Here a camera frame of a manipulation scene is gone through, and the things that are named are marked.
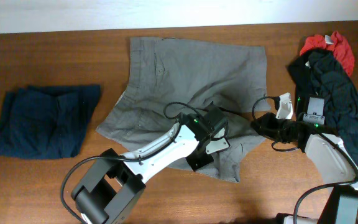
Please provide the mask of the grey shorts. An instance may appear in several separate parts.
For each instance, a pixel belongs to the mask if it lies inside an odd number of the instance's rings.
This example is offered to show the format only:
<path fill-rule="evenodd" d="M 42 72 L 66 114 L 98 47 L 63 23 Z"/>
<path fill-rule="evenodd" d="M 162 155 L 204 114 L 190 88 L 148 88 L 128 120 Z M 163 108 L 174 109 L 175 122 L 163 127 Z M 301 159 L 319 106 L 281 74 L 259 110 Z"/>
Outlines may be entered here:
<path fill-rule="evenodd" d="M 270 109 L 262 101 L 266 73 L 263 47 L 133 37 L 129 82 L 97 132 L 134 151 L 166 133 L 176 114 L 205 113 L 214 104 L 228 118 L 229 147 L 199 172 L 239 182 L 241 160 L 264 140 L 244 115 Z"/>

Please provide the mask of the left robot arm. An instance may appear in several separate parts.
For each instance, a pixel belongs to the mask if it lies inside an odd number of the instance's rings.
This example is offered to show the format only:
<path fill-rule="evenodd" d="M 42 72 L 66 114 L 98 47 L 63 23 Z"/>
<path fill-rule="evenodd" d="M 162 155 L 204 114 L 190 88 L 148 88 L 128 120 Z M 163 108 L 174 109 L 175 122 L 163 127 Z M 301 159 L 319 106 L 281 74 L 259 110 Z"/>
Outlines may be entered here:
<path fill-rule="evenodd" d="M 175 124 L 142 148 L 117 154 L 108 149 L 90 157 L 93 164 L 71 192 L 82 223 L 123 223 L 144 193 L 148 180 L 184 159 L 193 171 L 213 163 L 213 153 L 226 150 L 228 120 L 209 105 L 206 114 L 179 113 Z"/>

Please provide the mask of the navy blue garment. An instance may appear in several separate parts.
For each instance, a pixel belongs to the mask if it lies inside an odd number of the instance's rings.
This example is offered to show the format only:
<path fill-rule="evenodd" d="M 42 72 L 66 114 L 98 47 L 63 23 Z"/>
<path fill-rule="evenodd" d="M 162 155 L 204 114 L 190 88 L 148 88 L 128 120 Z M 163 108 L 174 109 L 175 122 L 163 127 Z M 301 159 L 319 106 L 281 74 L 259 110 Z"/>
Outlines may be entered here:
<path fill-rule="evenodd" d="M 77 156 L 100 96 L 100 85 L 28 86 L 6 93 L 0 118 L 0 156 Z"/>

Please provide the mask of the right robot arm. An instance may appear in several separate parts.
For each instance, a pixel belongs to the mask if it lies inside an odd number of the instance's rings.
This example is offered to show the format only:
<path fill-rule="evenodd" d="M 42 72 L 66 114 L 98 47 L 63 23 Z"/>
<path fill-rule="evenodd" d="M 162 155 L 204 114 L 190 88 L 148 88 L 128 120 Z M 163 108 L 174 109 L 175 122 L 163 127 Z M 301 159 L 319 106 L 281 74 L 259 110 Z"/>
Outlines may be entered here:
<path fill-rule="evenodd" d="M 296 143 L 323 178 L 323 185 L 307 190 L 296 202 L 293 213 L 279 213 L 278 223 L 358 223 L 358 165 L 345 148 L 336 130 L 324 125 L 324 98 L 311 95 L 299 98 L 302 106 L 293 119 L 291 95 L 272 97 L 276 113 L 253 118 L 252 127 L 258 134 L 276 143 Z M 318 190 L 331 189 L 319 218 L 301 217 L 301 202 Z"/>

